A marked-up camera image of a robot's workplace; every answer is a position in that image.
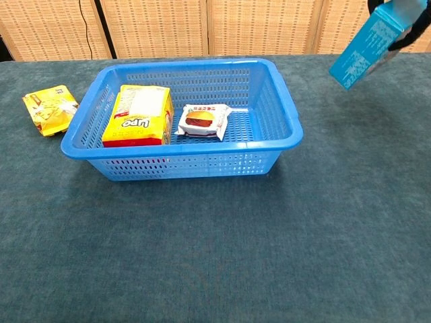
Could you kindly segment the yellow red Lipo biscuit bag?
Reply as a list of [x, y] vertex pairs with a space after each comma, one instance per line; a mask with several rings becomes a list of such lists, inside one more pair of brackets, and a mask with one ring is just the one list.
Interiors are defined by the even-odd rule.
[[102, 135], [104, 147], [167, 145], [174, 107], [170, 88], [122, 85]]

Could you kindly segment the yellow snack bag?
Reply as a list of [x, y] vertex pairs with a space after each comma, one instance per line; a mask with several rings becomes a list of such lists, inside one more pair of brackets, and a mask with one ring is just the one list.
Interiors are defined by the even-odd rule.
[[26, 94], [22, 100], [43, 137], [66, 132], [79, 107], [65, 85]]

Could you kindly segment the woven bamboo folding screen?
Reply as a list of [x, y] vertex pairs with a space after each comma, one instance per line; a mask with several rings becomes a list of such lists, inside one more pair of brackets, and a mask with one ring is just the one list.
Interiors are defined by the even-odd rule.
[[367, 0], [0, 0], [16, 61], [339, 54]]

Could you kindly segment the blue perforated plastic basket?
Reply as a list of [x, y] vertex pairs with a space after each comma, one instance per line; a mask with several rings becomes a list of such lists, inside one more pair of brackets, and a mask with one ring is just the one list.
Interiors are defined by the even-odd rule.
[[[168, 145], [105, 148], [102, 134], [122, 85], [171, 91], [174, 122], [187, 104], [232, 109], [222, 140], [173, 135]], [[109, 66], [92, 82], [61, 141], [62, 152], [90, 162], [113, 181], [247, 176], [270, 171], [301, 141], [296, 107], [277, 67], [266, 59], [156, 61]]]

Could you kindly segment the light blue cookie box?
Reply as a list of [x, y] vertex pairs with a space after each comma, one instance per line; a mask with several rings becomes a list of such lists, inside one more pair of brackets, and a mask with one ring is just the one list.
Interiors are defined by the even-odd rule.
[[428, 0], [367, 0], [370, 17], [329, 69], [345, 89], [392, 59], [390, 45], [411, 31]]

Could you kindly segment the teal velvet tablecloth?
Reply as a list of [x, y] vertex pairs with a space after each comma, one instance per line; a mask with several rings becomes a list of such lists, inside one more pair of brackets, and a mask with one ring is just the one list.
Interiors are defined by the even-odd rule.
[[431, 54], [350, 91], [274, 57], [304, 129], [264, 176], [112, 182], [22, 96], [108, 61], [0, 63], [0, 323], [431, 323]]

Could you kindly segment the white burger snack packet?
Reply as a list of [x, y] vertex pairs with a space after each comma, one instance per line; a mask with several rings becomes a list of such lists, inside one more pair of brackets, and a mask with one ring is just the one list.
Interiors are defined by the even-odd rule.
[[186, 104], [175, 134], [188, 137], [215, 137], [222, 141], [231, 112], [231, 107], [226, 104]]

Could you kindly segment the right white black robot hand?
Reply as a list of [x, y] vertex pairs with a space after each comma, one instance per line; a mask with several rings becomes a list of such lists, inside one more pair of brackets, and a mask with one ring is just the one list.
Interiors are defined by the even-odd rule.
[[431, 0], [427, 0], [427, 6], [419, 18], [413, 23], [411, 30], [404, 38], [392, 43], [388, 51], [401, 50], [413, 44], [431, 24]]

